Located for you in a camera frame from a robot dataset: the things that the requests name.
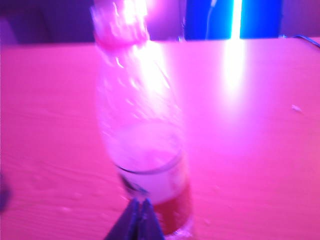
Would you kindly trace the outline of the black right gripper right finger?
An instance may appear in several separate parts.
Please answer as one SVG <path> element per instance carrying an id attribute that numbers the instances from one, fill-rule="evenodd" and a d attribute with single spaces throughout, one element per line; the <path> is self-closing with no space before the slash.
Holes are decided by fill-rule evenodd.
<path id="1" fill-rule="evenodd" d="M 157 219 L 150 199 L 146 198 L 141 204 L 138 225 L 138 240 L 164 240 L 165 236 Z"/>

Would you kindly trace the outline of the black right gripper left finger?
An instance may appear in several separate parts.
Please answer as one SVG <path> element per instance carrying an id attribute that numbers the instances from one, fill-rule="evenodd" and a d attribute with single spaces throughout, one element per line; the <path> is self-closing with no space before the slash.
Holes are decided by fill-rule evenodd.
<path id="1" fill-rule="evenodd" d="M 137 240 L 139 221 L 139 201 L 133 198 L 113 225 L 105 240 Z"/>

